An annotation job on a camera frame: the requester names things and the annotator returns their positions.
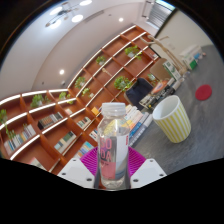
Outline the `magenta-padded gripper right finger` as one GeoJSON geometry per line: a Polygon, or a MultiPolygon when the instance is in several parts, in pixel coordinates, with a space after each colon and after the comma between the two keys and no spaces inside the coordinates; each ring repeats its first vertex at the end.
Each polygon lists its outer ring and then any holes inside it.
{"type": "Polygon", "coordinates": [[[140,188],[166,176],[155,159],[146,159],[135,149],[129,147],[128,175],[130,188],[140,188]]]}

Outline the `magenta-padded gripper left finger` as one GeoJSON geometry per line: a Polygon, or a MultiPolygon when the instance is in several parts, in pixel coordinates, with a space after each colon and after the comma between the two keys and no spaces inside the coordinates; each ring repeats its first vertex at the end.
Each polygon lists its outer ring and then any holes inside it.
{"type": "Polygon", "coordinates": [[[58,176],[84,188],[95,188],[99,177],[97,149],[93,148],[81,158],[73,157],[58,176]]]}

